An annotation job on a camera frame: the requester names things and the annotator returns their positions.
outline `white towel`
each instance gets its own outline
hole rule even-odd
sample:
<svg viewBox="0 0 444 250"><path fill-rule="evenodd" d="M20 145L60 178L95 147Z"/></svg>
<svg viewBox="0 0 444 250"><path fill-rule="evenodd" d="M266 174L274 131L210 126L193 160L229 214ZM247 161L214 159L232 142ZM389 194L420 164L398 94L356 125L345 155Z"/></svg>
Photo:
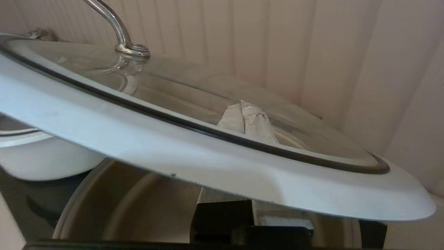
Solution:
<svg viewBox="0 0 444 250"><path fill-rule="evenodd" d="M244 118L242 117L241 105L239 103L228 106L222 119L218 122L218 127L245 133Z"/></svg>
<svg viewBox="0 0 444 250"><path fill-rule="evenodd" d="M277 143L274 130L265 112L254 104L241 101L245 135L266 143Z"/></svg>

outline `white paneled wall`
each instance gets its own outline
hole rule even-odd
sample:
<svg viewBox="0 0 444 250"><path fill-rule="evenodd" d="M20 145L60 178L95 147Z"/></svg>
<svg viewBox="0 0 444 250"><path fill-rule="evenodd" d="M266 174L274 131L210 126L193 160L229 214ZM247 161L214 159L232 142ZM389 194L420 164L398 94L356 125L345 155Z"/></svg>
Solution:
<svg viewBox="0 0 444 250"><path fill-rule="evenodd" d="M135 43L263 86L444 195L444 1L105 0ZM83 1L3 0L0 31L113 46Z"/></svg>

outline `chrome handle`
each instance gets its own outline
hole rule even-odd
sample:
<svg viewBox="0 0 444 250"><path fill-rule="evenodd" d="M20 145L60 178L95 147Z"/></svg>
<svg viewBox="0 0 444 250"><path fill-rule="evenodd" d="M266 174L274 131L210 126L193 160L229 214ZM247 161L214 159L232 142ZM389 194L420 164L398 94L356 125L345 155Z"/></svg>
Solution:
<svg viewBox="0 0 444 250"><path fill-rule="evenodd" d="M115 46L117 51L132 56L150 56L150 51L146 46L141 44L132 44L127 28L119 16L108 5L106 5L102 0L84 1L111 24L117 36L118 44Z"/></svg>

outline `lid handle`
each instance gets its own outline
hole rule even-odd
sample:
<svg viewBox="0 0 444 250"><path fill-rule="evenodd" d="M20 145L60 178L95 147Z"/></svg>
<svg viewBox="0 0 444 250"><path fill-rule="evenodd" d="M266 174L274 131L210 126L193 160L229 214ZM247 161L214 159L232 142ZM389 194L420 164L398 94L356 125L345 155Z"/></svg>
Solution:
<svg viewBox="0 0 444 250"><path fill-rule="evenodd" d="M150 51L141 44L132 44L130 34L119 16L102 0L84 0L89 6L103 16L111 24L117 36L115 49L132 56L149 57Z"/></svg>

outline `white bowl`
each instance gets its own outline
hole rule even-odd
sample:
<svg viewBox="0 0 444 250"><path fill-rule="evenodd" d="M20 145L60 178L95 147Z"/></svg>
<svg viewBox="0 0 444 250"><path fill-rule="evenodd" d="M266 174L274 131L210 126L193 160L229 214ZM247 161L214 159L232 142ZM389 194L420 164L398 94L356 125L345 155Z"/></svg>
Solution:
<svg viewBox="0 0 444 250"><path fill-rule="evenodd" d="M47 181L94 168L104 155L0 114L0 166L11 176Z"/></svg>

